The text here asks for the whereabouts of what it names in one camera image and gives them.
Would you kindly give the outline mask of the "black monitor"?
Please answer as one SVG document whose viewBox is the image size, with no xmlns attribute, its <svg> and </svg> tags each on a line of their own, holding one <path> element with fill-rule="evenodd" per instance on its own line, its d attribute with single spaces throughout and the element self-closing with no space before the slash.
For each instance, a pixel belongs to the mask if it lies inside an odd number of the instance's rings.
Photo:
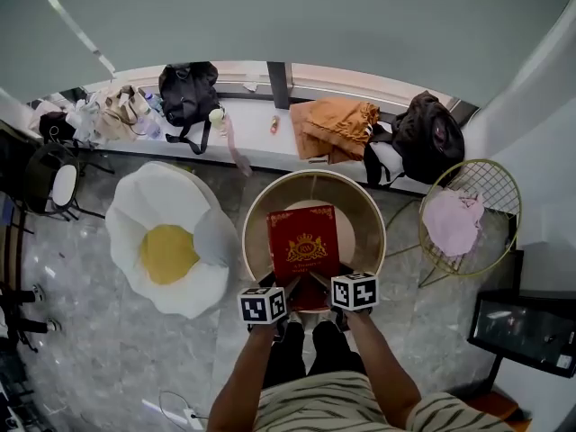
<svg viewBox="0 0 576 432">
<path fill-rule="evenodd" d="M 468 342 L 563 378 L 576 375 L 576 292 L 479 292 Z"/>
</svg>

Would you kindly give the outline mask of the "person's right forearm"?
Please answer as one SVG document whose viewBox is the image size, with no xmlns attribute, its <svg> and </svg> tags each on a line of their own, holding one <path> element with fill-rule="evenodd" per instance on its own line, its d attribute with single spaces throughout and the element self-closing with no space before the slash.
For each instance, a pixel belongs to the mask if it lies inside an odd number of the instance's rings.
<svg viewBox="0 0 576 432">
<path fill-rule="evenodd" d="M 382 414 L 392 426 L 406 428 L 410 413 L 421 400 L 417 385 L 367 311 L 346 311 L 345 315 Z"/>
</svg>

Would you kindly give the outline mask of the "crumpled white plastic bag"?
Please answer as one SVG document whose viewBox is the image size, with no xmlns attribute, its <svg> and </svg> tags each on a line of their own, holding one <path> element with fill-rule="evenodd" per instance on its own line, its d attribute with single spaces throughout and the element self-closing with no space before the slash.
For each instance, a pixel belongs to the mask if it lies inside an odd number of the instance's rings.
<svg viewBox="0 0 576 432">
<path fill-rule="evenodd" d="M 72 106 L 66 116 L 66 122 L 72 126 L 75 131 L 73 138 L 83 142 L 97 143 L 100 134 L 95 125 L 100 116 L 100 106 L 91 96 L 88 100 L 80 99 Z"/>
</svg>

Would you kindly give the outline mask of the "black handbag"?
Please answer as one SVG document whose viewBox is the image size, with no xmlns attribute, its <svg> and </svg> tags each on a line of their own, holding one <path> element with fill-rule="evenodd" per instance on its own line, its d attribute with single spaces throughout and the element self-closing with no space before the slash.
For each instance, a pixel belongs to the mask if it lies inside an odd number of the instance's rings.
<svg viewBox="0 0 576 432">
<path fill-rule="evenodd" d="M 76 129 L 67 122 L 65 112 L 47 112 L 40 117 L 40 135 L 44 143 L 73 141 Z"/>
</svg>

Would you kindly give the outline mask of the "red book with gold crest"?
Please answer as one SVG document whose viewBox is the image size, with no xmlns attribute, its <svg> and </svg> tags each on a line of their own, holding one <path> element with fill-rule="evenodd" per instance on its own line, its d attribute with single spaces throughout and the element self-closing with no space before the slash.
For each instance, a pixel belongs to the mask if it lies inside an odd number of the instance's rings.
<svg viewBox="0 0 576 432">
<path fill-rule="evenodd" d="M 297 311 L 324 311 L 328 296 L 310 271 L 326 278 L 339 273 L 336 214 L 333 206 L 270 212 L 266 217 L 269 251 L 275 283 L 285 287 L 294 277 L 301 280 L 292 293 Z"/>
</svg>

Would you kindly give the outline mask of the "dark window post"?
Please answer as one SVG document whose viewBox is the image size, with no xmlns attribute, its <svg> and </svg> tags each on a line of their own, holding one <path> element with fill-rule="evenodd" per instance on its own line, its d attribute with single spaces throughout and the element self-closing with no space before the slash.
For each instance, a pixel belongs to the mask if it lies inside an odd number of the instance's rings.
<svg viewBox="0 0 576 432">
<path fill-rule="evenodd" d="M 276 109 L 288 110 L 291 104 L 293 89 L 292 64 L 285 62 L 266 62 L 274 106 Z"/>
</svg>

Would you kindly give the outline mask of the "round gold side table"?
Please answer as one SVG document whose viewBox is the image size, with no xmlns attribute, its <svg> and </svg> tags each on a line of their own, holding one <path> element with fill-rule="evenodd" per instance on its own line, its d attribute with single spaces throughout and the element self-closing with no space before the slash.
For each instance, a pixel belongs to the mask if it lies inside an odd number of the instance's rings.
<svg viewBox="0 0 576 432">
<path fill-rule="evenodd" d="M 340 264 L 355 272 L 380 273 L 386 232 L 383 216 L 371 195 L 347 176 L 328 170 L 302 170 L 275 179 L 248 209 L 241 245 L 247 271 L 255 282 L 274 271 L 267 215 L 323 204 L 335 209 Z"/>
</svg>

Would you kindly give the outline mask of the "white round seat cushion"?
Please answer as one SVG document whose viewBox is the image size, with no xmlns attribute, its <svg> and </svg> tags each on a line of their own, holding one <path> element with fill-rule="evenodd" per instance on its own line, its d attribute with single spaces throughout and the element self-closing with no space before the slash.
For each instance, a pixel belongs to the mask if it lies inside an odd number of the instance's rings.
<svg viewBox="0 0 576 432">
<path fill-rule="evenodd" d="M 77 169 L 73 165 L 62 166 L 55 175 L 52 185 L 52 201 L 57 206 L 69 204 L 77 184 Z"/>
</svg>

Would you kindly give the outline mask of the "person's left forearm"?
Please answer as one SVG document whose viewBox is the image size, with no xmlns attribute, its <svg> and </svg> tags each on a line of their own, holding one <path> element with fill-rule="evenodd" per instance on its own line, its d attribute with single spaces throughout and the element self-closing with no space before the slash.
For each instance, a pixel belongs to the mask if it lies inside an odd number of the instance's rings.
<svg viewBox="0 0 576 432">
<path fill-rule="evenodd" d="M 256 326 L 250 332 L 229 379 L 212 404 L 207 432 L 253 430 L 275 334 L 273 325 Z"/>
</svg>

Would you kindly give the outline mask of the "white window ledge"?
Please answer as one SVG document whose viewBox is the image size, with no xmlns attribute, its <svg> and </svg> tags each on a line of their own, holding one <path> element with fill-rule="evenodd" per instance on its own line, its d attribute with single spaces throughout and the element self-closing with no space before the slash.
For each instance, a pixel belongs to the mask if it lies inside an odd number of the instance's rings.
<svg viewBox="0 0 576 432">
<path fill-rule="evenodd" d="M 127 84 L 122 80 L 99 82 L 86 85 L 80 89 L 85 90 L 89 95 L 101 92 L 108 92 L 116 86 Z M 216 90 L 220 98 L 220 103 L 224 106 L 226 113 L 229 113 L 233 129 L 235 146 L 239 153 L 248 159 L 252 167 L 262 167 L 284 171 L 296 171 L 306 167 L 332 168 L 332 171 L 339 172 L 354 179 L 357 182 L 366 182 L 365 168 L 361 162 L 345 162 L 335 165 L 327 163 L 309 164 L 299 158 L 296 138 L 293 131 L 293 124 L 289 110 L 276 109 L 269 84 L 259 84 L 255 92 L 248 91 L 243 84 L 238 82 L 217 83 Z M 306 101 L 318 100 L 328 97 L 344 97 L 355 101 L 365 101 L 380 108 L 381 122 L 390 123 L 392 116 L 405 112 L 410 100 L 415 94 L 423 92 L 424 89 L 417 88 L 409 94 L 408 98 L 392 96 L 388 98 L 372 97 L 370 95 L 347 94 L 330 89 L 295 86 L 291 91 L 289 99 L 292 103 L 302 103 Z M 464 106 L 469 105 L 454 98 L 448 98 L 437 92 L 433 95 L 442 99 L 446 108 L 453 116 L 460 120 Z M 39 125 L 41 110 L 32 109 L 29 105 L 24 106 L 24 112 L 19 112 L 21 118 L 18 123 L 11 126 L 18 128 L 29 136 L 40 138 L 36 132 Z M 271 133 L 270 128 L 273 118 L 280 119 L 279 128 L 276 134 Z M 136 140 L 112 140 L 102 145 L 99 149 L 106 149 L 105 152 L 121 152 L 142 155 L 152 155 L 174 158 L 198 158 L 211 162 L 233 163 L 227 144 L 227 138 L 219 130 L 212 129 L 207 150 L 201 155 L 195 155 L 185 143 L 167 143 L 165 137 L 152 139 L 148 136 L 139 136 Z M 424 193 L 426 186 L 415 182 L 409 178 L 404 178 L 403 182 L 397 182 L 393 186 L 399 190 L 413 193 Z"/>
</svg>

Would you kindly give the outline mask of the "wooden stool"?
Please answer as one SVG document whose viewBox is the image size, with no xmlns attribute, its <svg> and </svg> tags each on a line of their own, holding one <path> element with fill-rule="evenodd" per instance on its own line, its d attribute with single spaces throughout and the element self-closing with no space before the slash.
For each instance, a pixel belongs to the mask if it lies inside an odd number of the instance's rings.
<svg viewBox="0 0 576 432">
<path fill-rule="evenodd" d="M 514 432 L 527 432 L 532 425 L 531 415 L 506 394 L 494 390 L 475 389 L 453 391 L 453 395 L 480 412 L 502 419 Z"/>
</svg>

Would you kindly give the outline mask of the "grey roller blind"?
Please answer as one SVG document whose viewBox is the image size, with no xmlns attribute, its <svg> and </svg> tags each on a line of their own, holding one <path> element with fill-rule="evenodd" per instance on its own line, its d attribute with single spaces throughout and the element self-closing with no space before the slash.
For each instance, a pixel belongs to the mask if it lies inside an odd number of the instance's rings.
<svg viewBox="0 0 576 432">
<path fill-rule="evenodd" d="M 58 0 L 119 70 L 282 61 L 388 77 L 484 105 L 569 0 Z"/>
<path fill-rule="evenodd" d="M 26 103 L 111 78 L 48 0 L 0 0 L 0 88 L 10 96 Z"/>
</svg>

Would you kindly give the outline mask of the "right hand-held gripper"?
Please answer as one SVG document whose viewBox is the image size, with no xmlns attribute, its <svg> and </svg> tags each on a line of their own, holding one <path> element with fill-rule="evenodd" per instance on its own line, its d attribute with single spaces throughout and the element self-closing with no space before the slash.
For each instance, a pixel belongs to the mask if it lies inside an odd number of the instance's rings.
<svg viewBox="0 0 576 432">
<path fill-rule="evenodd" d="M 372 311 L 379 303 L 379 280 L 376 275 L 355 272 L 344 263 L 339 265 L 339 272 L 341 275 L 332 277 L 331 281 L 313 271 L 310 271 L 310 276 L 323 287 L 324 293 L 330 296 L 331 309 L 337 314 L 336 325 L 345 332 L 349 331 L 346 311 Z"/>
</svg>

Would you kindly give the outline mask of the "dark brown backpack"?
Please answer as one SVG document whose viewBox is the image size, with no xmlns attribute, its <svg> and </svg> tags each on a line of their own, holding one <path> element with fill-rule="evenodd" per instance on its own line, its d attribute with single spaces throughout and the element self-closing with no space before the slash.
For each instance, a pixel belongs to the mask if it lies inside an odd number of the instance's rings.
<svg viewBox="0 0 576 432">
<path fill-rule="evenodd" d="M 391 124 L 392 146 L 407 177 L 432 185 L 464 161 L 464 136 L 453 115 L 428 91 L 416 95 Z"/>
</svg>

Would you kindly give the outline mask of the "black rattan chair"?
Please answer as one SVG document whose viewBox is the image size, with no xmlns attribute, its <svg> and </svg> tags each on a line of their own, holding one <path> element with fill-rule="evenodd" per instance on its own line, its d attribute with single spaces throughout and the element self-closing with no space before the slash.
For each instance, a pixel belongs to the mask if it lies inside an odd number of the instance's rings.
<svg viewBox="0 0 576 432">
<path fill-rule="evenodd" d="M 56 173 L 64 165 L 76 167 L 76 190 L 69 204 L 57 206 L 52 201 L 52 185 Z M 29 212 L 44 217 L 60 217 L 64 221 L 78 221 L 76 212 L 104 220 L 104 214 L 81 208 L 77 200 L 80 178 L 86 175 L 88 167 L 109 175 L 115 174 L 111 167 L 99 165 L 90 157 L 83 157 L 80 151 L 73 151 L 63 144 L 50 142 L 42 145 L 31 156 L 23 173 L 23 204 Z"/>
</svg>

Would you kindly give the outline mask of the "orange-brown cloth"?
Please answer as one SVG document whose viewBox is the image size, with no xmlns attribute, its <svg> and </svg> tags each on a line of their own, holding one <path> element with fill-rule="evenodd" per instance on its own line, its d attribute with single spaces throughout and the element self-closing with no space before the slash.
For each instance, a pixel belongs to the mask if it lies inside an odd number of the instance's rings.
<svg viewBox="0 0 576 432">
<path fill-rule="evenodd" d="M 336 164 L 364 159 L 380 108 L 365 101 L 328 97 L 295 103 L 290 116 L 299 158 L 326 157 Z"/>
</svg>

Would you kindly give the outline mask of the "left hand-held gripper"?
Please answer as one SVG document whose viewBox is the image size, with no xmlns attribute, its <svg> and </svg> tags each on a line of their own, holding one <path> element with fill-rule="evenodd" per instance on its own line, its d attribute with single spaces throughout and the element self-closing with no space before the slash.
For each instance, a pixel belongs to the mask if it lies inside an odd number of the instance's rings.
<svg viewBox="0 0 576 432">
<path fill-rule="evenodd" d="M 284 288 L 273 287 L 275 272 L 270 271 L 258 281 L 259 287 L 242 290 L 238 294 L 238 313 L 248 331 L 255 326 L 274 325 L 274 341 L 282 341 L 289 315 L 288 304 L 300 280 L 301 277 L 296 276 Z"/>
</svg>

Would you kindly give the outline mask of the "person's black trousers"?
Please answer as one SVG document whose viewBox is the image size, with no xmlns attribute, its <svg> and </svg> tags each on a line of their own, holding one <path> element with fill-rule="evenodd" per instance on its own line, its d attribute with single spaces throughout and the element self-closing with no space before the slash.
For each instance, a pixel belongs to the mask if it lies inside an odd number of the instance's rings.
<svg viewBox="0 0 576 432">
<path fill-rule="evenodd" d="M 360 355 L 351 350 L 339 328 L 314 328 L 312 342 L 316 357 L 309 371 L 302 358 L 303 342 L 303 326 L 287 324 L 283 340 L 272 344 L 263 389 L 318 374 L 344 371 L 366 374 Z"/>
</svg>

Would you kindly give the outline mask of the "beige tote bag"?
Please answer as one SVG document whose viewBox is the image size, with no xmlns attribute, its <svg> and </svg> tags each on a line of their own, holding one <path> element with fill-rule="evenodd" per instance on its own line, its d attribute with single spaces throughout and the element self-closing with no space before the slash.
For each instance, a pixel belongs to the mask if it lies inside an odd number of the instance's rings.
<svg viewBox="0 0 576 432">
<path fill-rule="evenodd" d="M 94 129 L 106 140 L 134 141 L 146 135 L 151 108 L 132 85 L 100 90 L 95 96 L 98 119 Z"/>
</svg>

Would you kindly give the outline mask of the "white power strip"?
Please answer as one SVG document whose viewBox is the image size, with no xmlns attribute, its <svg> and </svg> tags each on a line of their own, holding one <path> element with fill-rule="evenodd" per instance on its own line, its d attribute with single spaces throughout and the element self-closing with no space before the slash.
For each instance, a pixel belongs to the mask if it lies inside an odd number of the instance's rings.
<svg viewBox="0 0 576 432">
<path fill-rule="evenodd" d="M 190 427 L 196 431 L 203 431 L 205 430 L 205 419 L 201 416 L 198 416 L 192 409 L 185 408 L 183 409 L 184 416 L 186 417 Z"/>
</svg>

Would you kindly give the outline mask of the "black backpack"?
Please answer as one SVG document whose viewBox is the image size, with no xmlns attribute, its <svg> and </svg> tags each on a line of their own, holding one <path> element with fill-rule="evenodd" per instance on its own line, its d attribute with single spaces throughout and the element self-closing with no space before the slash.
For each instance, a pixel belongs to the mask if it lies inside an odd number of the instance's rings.
<svg viewBox="0 0 576 432">
<path fill-rule="evenodd" d="M 222 111 L 215 89 L 218 70 L 211 62 L 189 62 L 166 65 L 158 88 L 167 122 L 180 130 L 178 135 L 166 134 L 169 143 L 187 144 L 195 155 L 203 154 L 212 127 L 211 113 Z M 200 144 L 188 139 L 193 125 L 203 124 Z"/>
</svg>

